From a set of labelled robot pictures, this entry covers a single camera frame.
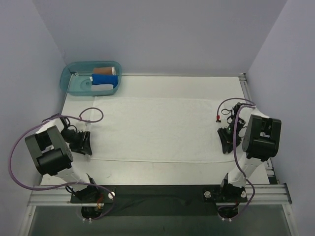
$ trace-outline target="black cable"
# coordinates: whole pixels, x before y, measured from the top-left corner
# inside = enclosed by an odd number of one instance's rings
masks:
[[[119,212],[121,210],[125,210],[129,207],[132,207],[132,206],[136,206],[136,205],[139,205],[140,203],[146,201],[147,199],[140,199],[140,200],[137,200],[137,201],[130,201],[129,203],[126,203],[122,206],[116,206],[116,208],[112,211],[112,212]]]
[[[224,115],[224,116],[227,116],[228,114],[231,114],[232,113],[232,110],[229,110],[227,108],[224,108],[221,110],[221,114]]]
[[[232,119],[232,115],[230,115],[227,119],[226,119],[226,122],[228,123],[228,124],[231,124],[231,122],[228,122],[228,119]]]
[[[68,123],[67,123],[67,126],[71,125],[70,120],[69,120],[68,117],[66,117],[66,118],[64,118],[64,119],[68,122]]]
[[[70,187],[69,185],[66,185],[66,186],[65,186],[65,190],[66,190],[68,193],[75,195],[75,192],[74,192],[73,188]]]
[[[70,127],[74,127],[75,128],[75,132],[78,132],[78,128],[75,125],[71,124],[71,125],[68,126],[68,128],[70,128]]]

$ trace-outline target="white cloth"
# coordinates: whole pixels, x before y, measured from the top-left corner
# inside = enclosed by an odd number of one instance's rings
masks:
[[[105,117],[93,123],[95,160],[217,163],[224,155],[217,133],[220,101],[206,99],[96,97]],[[98,114],[92,113],[91,120]]]

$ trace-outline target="black mounting plate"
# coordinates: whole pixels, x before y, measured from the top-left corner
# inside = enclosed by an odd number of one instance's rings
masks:
[[[220,185],[104,185],[115,193],[109,216],[206,216],[217,215],[216,203],[235,203],[219,197]],[[211,198],[205,192],[211,192]],[[104,210],[113,200],[104,194]],[[71,203],[83,203],[74,196]]]

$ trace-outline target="purple cable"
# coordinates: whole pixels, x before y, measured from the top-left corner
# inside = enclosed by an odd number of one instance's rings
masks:
[[[230,100],[242,100],[242,101],[249,102],[249,103],[250,103],[251,105],[253,105],[253,106],[256,106],[256,104],[255,104],[254,102],[252,102],[252,101],[250,101],[250,100],[248,100],[248,99],[245,99],[245,98],[240,98],[240,97],[228,98],[228,99],[222,101],[222,102],[220,103],[220,105],[218,106],[218,109],[217,109],[217,117],[218,117],[218,115],[219,115],[220,107],[223,105],[223,103],[224,103],[224,102],[227,102],[227,101],[230,101]]]
[[[243,174],[243,176],[245,177],[247,183],[252,187],[252,195],[250,197],[250,199],[247,201],[246,205],[243,207],[243,209],[234,217],[232,217],[231,219],[235,219],[236,217],[240,216],[245,210],[246,208],[249,206],[249,204],[251,203],[252,199],[255,196],[255,187],[254,185],[247,179],[247,176],[245,174],[245,172],[242,170],[242,168],[240,167],[240,164],[238,163],[237,160],[237,154],[236,154],[236,132],[237,132],[237,122],[240,116],[240,112],[243,108],[255,108],[255,106],[250,106],[250,105],[243,105],[240,107],[240,109],[238,110],[236,116],[235,116],[235,126],[234,126],[234,130],[233,130],[233,154],[234,154],[234,160],[235,160],[235,164],[237,166],[237,168],[239,169],[239,171]]]
[[[82,118],[81,118],[81,115],[82,115],[85,111],[87,111],[87,110],[92,110],[92,109],[98,110],[98,111],[101,113],[102,117],[101,117],[100,119],[98,119],[98,120],[86,120],[86,119],[82,119]],[[103,216],[107,215],[107,214],[113,209],[113,207],[114,207],[115,196],[112,194],[112,192],[111,192],[108,188],[106,188],[106,187],[104,187],[104,186],[101,186],[101,185],[93,184],[93,183],[83,183],[83,182],[70,182],[70,183],[64,183],[64,184],[55,185],[55,186],[51,186],[51,187],[44,187],[44,188],[38,187],[38,188],[35,188],[35,187],[30,187],[30,186],[27,186],[27,185],[24,185],[23,183],[21,183],[21,182],[15,177],[15,175],[14,175],[14,173],[13,173],[13,171],[12,171],[12,156],[13,156],[13,152],[14,152],[14,150],[15,150],[17,144],[20,142],[20,140],[21,140],[25,135],[27,135],[28,133],[30,133],[31,131],[42,127],[43,125],[47,124],[48,122],[50,122],[51,120],[56,119],[56,118],[72,118],[72,119],[76,119],[76,120],[83,121],[83,122],[96,123],[96,122],[101,121],[101,120],[104,118],[104,113],[103,113],[103,111],[102,111],[101,109],[99,109],[99,108],[96,108],[96,107],[89,107],[89,108],[83,110],[83,111],[80,113],[79,118],[73,117],[73,116],[58,115],[58,116],[52,117],[50,120],[44,121],[42,124],[39,124],[39,125],[37,125],[37,126],[31,128],[31,129],[25,131],[25,132],[15,141],[15,143],[13,144],[12,149],[11,149],[11,151],[10,151],[9,159],[8,159],[8,171],[9,171],[9,175],[10,175],[10,177],[12,178],[12,180],[13,180],[17,185],[21,186],[22,188],[25,188],[25,189],[28,189],[28,190],[32,190],[32,191],[51,190],[51,189],[60,188],[60,187],[66,186],[66,185],[74,185],[74,184],[89,185],[89,186],[95,186],[95,187],[104,189],[106,192],[108,192],[109,194],[112,195],[112,197],[113,197],[113,204],[112,204],[112,206],[111,206],[106,212],[102,213],[99,217],[92,219],[92,220],[98,220],[98,219],[102,218]]]

